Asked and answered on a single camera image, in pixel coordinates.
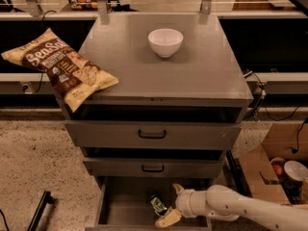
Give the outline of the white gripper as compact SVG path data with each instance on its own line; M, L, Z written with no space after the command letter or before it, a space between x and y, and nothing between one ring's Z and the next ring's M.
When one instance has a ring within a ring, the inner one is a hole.
M179 222L181 217L196 218L199 216L206 217L209 213L209 207L206 203L206 192L195 190L184 190L177 183L172 187L177 194L175 200L176 209L170 207L167 212L155 222L158 228L167 228Z

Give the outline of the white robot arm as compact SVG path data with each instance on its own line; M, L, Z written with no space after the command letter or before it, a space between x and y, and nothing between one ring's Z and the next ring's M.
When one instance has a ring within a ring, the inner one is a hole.
M184 189L173 184L177 197L155 225L167 228L181 218L206 217L233 221L248 218L270 231L308 231L308 211L260 199L246 197L225 186L213 185L206 191Z

